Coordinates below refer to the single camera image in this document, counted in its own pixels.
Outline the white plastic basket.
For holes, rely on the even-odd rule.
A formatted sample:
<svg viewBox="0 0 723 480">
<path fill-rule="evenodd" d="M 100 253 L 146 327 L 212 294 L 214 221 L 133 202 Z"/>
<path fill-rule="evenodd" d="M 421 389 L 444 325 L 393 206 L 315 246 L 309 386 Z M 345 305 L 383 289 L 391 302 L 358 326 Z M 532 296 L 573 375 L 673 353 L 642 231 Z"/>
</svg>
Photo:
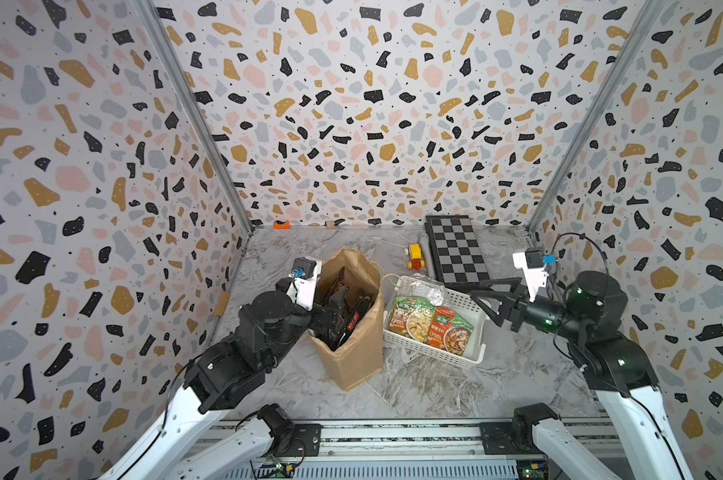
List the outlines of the white plastic basket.
<svg viewBox="0 0 723 480">
<path fill-rule="evenodd" d="M 486 321 L 469 296 L 425 276 L 401 276 L 385 308 L 383 335 L 389 343 L 471 369 L 485 356 Z"/>
</svg>

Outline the brown paper bag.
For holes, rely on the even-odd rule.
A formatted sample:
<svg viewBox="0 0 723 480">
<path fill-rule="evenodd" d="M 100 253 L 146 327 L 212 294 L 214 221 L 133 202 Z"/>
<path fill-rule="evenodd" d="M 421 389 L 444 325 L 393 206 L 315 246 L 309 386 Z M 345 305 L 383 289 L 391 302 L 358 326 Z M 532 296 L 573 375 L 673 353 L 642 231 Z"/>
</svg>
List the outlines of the brown paper bag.
<svg viewBox="0 0 723 480">
<path fill-rule="evenodd" d="M 383 370 L 385 275 L 365 254 L 338 250 L 322 266 L 312 342 L 331 380 L 350 391 Z"/>
</svg>

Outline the green orange condiment packet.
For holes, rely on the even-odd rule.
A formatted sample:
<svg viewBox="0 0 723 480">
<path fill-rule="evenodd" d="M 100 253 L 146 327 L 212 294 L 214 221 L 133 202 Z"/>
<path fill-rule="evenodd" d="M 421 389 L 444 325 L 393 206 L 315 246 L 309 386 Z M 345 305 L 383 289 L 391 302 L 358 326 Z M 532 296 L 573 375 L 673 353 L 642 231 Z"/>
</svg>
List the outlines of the green orange condiment packet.
<svg viewBox="0 0 723 480">
<path fill-rule="evenodd" d="M 435 308 L 425 343 L 453 355 L 463 356 L 473 335 L 473 324 L 443 306 Z"/>
</svg>

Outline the clear plastic sauce bag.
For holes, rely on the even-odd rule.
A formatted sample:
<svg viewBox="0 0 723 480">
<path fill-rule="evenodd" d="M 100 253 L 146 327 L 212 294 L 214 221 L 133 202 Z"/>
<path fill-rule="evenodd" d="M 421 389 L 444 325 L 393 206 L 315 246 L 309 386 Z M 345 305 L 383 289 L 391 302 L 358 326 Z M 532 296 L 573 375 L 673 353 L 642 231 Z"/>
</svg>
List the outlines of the clear plastic sauce bag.
<svg viewBox="0 0 723 480">
<path fill-rule="evenodd" d="M 449 291 L 445 285 L 419 273 L 412 276 L 401 276 L 397 286 L 397 295 L 405 297 L 421 297 L 433 306 L 450 306 Z"/>
</svg>

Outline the black white red packet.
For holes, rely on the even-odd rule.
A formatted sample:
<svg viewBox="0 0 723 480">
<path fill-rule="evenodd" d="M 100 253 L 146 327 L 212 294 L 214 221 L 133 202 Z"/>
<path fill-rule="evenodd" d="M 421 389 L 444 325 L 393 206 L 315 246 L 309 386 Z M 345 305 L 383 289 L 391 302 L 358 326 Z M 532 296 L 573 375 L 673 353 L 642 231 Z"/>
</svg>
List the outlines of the black white red packet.
<svg viewBox="0 0 723 480">
<path fill-rule="evenodd" d="M 356 300 L 353 300 L 350 294 L 351 287 L 346 279 L 346 268 L 342 267 L 321 302 L 323 306 L 343 306 L 344 308 L 342 332 L 338 336 L 320 336 L 331 351 L 338 350 L 350 339 L 363 316 L 373 306 L 371 295 L 365 294 L 365 291 L 361 290 L 356 296 Z"/>
</svg>

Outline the green yellow soup packet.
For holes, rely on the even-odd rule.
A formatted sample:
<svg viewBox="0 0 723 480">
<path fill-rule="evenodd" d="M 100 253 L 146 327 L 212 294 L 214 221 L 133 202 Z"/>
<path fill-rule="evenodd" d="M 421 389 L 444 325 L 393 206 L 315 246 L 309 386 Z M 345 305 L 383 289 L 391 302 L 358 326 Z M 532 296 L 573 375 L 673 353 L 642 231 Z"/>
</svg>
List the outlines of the green yellow soup packet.
<svg viewBox="0 0 723 480">
<path fill-rule="evenodd" d="M 425 343 L 434 315 L 435 305 L 431 304 L 427 298 L 397 296 L 393 300 L 389 331 L 415 342 Z"/>
</svg>

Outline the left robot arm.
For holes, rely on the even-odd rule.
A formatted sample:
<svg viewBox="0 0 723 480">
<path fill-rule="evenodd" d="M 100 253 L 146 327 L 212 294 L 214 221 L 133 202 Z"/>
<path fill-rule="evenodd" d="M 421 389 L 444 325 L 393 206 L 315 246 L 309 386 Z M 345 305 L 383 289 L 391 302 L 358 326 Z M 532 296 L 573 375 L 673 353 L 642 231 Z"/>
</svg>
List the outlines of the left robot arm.
<svg viewBox="0 0 723 480">
<path fill-rule="evenodd" d="M 234 333 L 193 359 L 165 413 L 106 473 L 107 479 L 216 479 L 265 459 L 291 476 L 316 453 L 307 430 L 277 403 L 248 414 L 224 439 L 197 454 L 191 449 L 249 394 L 264 385 L 305 332 L 335 331 L 347 309 L 340 300 L 301 306 L 287 293 L 260 294 L 240 311 Z"/>
</svg>

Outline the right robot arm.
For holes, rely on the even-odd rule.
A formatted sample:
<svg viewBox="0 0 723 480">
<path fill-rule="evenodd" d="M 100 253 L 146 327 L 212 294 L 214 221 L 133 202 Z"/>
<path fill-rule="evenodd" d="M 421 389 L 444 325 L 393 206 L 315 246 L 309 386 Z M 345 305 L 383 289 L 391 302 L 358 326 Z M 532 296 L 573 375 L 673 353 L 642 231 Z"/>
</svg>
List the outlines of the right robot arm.
<svg viewBox="0 0 723 480">
<path fill-rule="evenodd" d="M 521 279 L 497 292 L 497 281 L 471 292 L 471 300 L 497 326 L 529 325 L 567 342 L 567 357 L 609 414 L 637 479 L 689 479 L 693 474 L 669 425 L 657 374 L 645 350 L 621 333 L 627 294 L 601 271 L 583 271 L 563 301 L 533 300 Z"/>
</svg>

